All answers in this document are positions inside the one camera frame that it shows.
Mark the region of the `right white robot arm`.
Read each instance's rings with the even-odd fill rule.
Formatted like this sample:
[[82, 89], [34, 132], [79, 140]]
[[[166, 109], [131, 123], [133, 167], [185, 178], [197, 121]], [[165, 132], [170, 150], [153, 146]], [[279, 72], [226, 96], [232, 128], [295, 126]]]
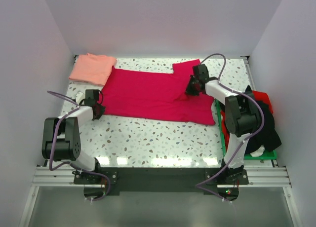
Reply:
[[200, 93], [213, 97], [225, 106], [225, 125], [229, 131], [229, 144], [220, 171], [223, 183], [231, 184], [237, 179], [237, 171], [244, 164], [248, 140], [264, 126], [264, 114], [252, 91], [240, 92], [225, 86], [216, 77], [210, 77], [207, 67], [200, 64], [193, 67], [193, 74], [186, 93], [198, 96]]

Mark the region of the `crimson red t-shirt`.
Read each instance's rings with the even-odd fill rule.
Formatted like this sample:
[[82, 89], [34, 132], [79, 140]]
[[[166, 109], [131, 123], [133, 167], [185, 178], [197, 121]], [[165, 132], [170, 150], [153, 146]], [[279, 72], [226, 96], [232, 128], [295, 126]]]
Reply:
[[196, 59], [173, 64], [171, 74], [113, 68], [100, 96], [105, 114], [215, 125], [213, 97], [185, 92], [199, 63]]

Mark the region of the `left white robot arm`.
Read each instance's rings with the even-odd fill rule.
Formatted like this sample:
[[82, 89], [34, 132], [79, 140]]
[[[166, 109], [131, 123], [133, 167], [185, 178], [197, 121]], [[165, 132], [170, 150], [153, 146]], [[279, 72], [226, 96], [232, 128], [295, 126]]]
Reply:
[[85, 172], [85, 178], [90, 183], [100, 182], [100, 163], [82, 150], [79, 128], [87, 122], [100, 119], [104, 114], [101, 90], [87, 89], [83, 96], [74, 99], [53, 91], [48, 93], [74, 105], [63, 116], [49, 117], [44, 121], [41, 153], [48, 160], [49, 170], [70, 165]]

